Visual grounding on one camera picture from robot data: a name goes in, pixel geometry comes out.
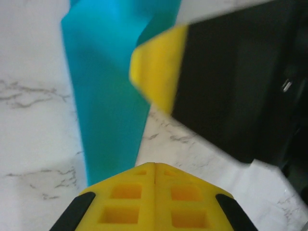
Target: teal fabric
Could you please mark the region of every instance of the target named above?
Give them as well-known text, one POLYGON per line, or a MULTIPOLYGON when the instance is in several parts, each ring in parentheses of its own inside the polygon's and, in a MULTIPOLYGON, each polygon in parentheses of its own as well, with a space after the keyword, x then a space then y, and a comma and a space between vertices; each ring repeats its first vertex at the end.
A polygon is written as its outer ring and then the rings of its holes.
POLYGON ((134 167, 149 104, 133 88, 136 45, 171 27, 180 0, 72 0, 62 20, 92 185, 134 167))

